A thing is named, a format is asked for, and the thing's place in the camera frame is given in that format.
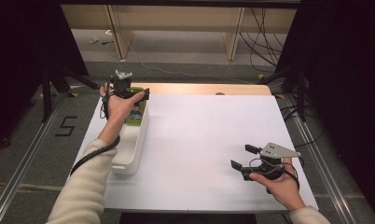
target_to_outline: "white tabletop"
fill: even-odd
[[[147,105],[150,117],[138,171],[110,174],[106,208],[179,213],[285,211],[263,186],[243,181],[230,166],[230,160],[248,166],[258,158],[244,150],[245,144],[264,147],[273,142],[294,149],[273,96],[151,94]],[[101,101],[76,160],[104,127],[100,108]],[[318,208],[299,160],[293,163],[304,202]]]

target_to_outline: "table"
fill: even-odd
[[[144,83],[133,86],[153,87],[147,102],[150,117],[145,144],[134,175],[111,173],[108,177],[106,208],[148,213],[285,211],[264,187],[243,181],[241,174],[230,166],[230,160],[246,166],[256,157],[244,150],[245,144],[264,147],[273,142],[293,148],[278,105],[267,87]],[[249,89],[255,95],[249,95]],[[228,95],[214,95],[217,92]],[[99,119],[100,107],[101,101],[76,160],[105,124],[104,119]],[[294,164],[304,202],[317,208],[299,160],[294,160]]]

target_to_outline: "gray floor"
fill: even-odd
[[[99,82],[113,75],[115,69],[133,72],[143,80],[145,78],[153,80],[153,76],[162,76],[164,79],[160,79],[160,81],[167,81],[172,78],[172,75],[178,73],[178,76],[186,78],[184,81],[202,82],[201,77],[193,76],[198,74],[204,76],[205,73],[209,73],[205,69],[211,68],[213,75],[207,77],[205,82],[214,83],[256,83],[258,81],[257,74],[267,74],[258,72],[251,67],[250,50],[241,39],[235,60],[228,61],[222,34],[218,33],[137,32],[132,41],[132,48],[128,57],[122,62],[116,57],[113,44],[102,44],[112,41],[112,36],[106,35],[105,31],[75,30],[74,35],[81,49],[82,57],[87,62],[90,75]],[[89,41],[94,36],[99,41],[91,44]],[[277,37],[283,42],[286,35],[277,35]],[[269,36],[269,40],[274,48],[281,48],[278,41],[272,36]],[[261,49],[260,52],[267,54],[266,57],[270,58],[265,49]],[[251,57],[251,60],[259,68],[273,70],[273,67],[257,56]],[[167,68],[165,72],[154,70],[155,67],[165,64],[168,64],[165,66]],[[217,77],[217,72],[214,73],[214,70],[219,69],[219,67],[221,70],[219,70],[219,77]],[[230,69],[230,72],[222,73],[225,69]],[[233,80],[227,80],[225,77],[233,78]],[[79,85],[73,80],[69,81],[71,85]],[[276,80],[270,84],[273,93],[281,93],[280,83],[282,83],[282,80]],[[2,223],[43,223],[46,221],[54,199],[60,192],[78,151],[78,147],[70,146],[80,146],[98,100],[97,92],[87,88],[79,88],[78,90],[79,95],[77,97],[66,97],[59,94],[52,98],[53,102],[60,102],[57,114],[54,115],[54,119],[49,124],[52,128],[46,132],[43,141],[39,144],[35,159],[29,164],[30,168],[23,177],[22,184],[14,195],[11,204],[8,205]],[[6,183],[19,167],[25,152],[31,148],[37,131],[43,125],[41,122],[43,103],[40,93],[41,91],[38,90],[33,97],[34,106],[27,108],[21,122],[11,133],[9,137],[11,146],[0,147],[0,195]],[[277,98],[280,109],[295,104],[293,94],[282,96],[284,98]],[[289,112],[290,110],[283,110],[285,114]],[[337,149],[326,134],[326,130],[315,114],[315,110],[308,107],[305,109],[305,113],[306,125],[310,133],[314,139],[319,138],[315,141],[315,144],[297,147],[296,150],[303,154],[305,160],[304,172],[317,199],[321,213],[331,223],[343,223],[343,218],[340,217],[335,202],[332,201],[331,194],[324,183],[324,178],[318,171],[312,146],[317,147],[324,158],[325,167],[331,173],[330,178],[336,183],[342,199],[345,200],[351,210],[354,222],[375,223],[375,215],[342,160],[337,157]],[[64,120],[67,116],[76,118]],[[75,126],[75,129],[69,137],[56,137],[57,134],[69,132],[68,129],[60,129],[63,122]],[[299,119],[288,119],[285,124],[294,145],[305,144],[302,130],[299,128]],[[118,223],[119,218],[119,212],[105,211],[102,221],[103,223]],[[257,223],[285,223],[285,220],[279,214],[257,214]]]

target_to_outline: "floor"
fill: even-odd
[[[199,64],[202,66],[252,64],[253,70],[255,70],[254,66],[256,68],[264,66],[268,72],[263,72],[263,74],[270,74],[274,69],[260,57],[255,54],[251,55],[251,50],[244,44],[241,37],[235,59],[228,61],[223,37],[220,33],[136,32],[131,49],[124,60],[117,57],[112,43],[112,35],[109,32],[73,30],[73,34],[85,62],[117,63],[120,66],[120,71],[123,69],[123,63],[140,63],[149,74],[153,69],[150,66],[155,63]],[[251,34],[251,38],[255,39],[256,34]],[[281,50],[286,35],[268,35],[267,38],[274,49]],[[266,44],[263,37],[258,42],[262,45]],[[266,49],[257,49],[272,62]],[[281,83],[281,79],[275,80],[269,86],[273,94],[280,93],[277,95],[277,102],[285,116],[285,124],[296,150],[307,155],[304,172],[321,213],[331,223],[375,223],[375,215],[342,160],[337,156],[337,149],[326,134],[315,109],[310,107],[310,99],[307,98],[305,102],[307,121],[303,123],[301,119],[295,118],[298,115],[293,111],[295,107],[291,107],[296,105],[296,95],[282,94]],[[97,97],[96,92],[82,93],[79,95],[79,106],[76,106],[73,98],[66,97],[60,100],[59,96],[54,96],[54,107],[59,107],[60,112],[49,126],[63,123],[65,121],[63,119],[68,114],[78,114],[80,110],[90,110],[94,107]],[[11,146],[0,147],[0,197],[9,199],[9,203],[5,204],[6,213],[0,215],[2,223],[45,222],[54,199],[63,186],[65,174],[70,169],[68,165],[62,166],[60,161],[72,164],[76,156],[76,150],[68,150],[67,147],[54,147],[54,144],[52,145],[51,141],[48,141],[48,137],[56,135],[55,132],[59,132],[59,129],[44,132],[43,136],[37,136],[38,130],[46,128],[44,127],[46,124],[41,122],[43,106],[41,99],[41,91],[38,90],[38,93],[33,97],[34,105],[27,109],[21,122],[10,136]],[[86,125],[88,121],[90,121],[90,113],[79,116],[75,120],[76,125],[79,123]],[[79,145],[78,141],[84,136],[85,130],[87,130],[87,126],[84,125],[75,129],[75,138],[69,139],[70,142],[64,142],[61,146]],[[28,166],[26,173],[16,176],[15,171],[21,168],[21,161],[29,156],[33,157],[33,160],[25,163]],[[7,190],[7,183],[12,178],[19,179],[21,185],[16,191],[10,192]],[[118,223],[119,218],[120,213],[105,211],[102,222]],[[281,215],[257,214],[257,223],[287,222]]]

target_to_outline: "sleeve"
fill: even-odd
[[[99,139],[89,143],[83,156],[107,144]],[[100,223],[104,212],[106,179],[115,148],[82,164],[66,181],[50,213],[48,223]]]
[[[330,223],[321,213],[311,206],[300,208],[289,214],[294,224],[328,224]]]

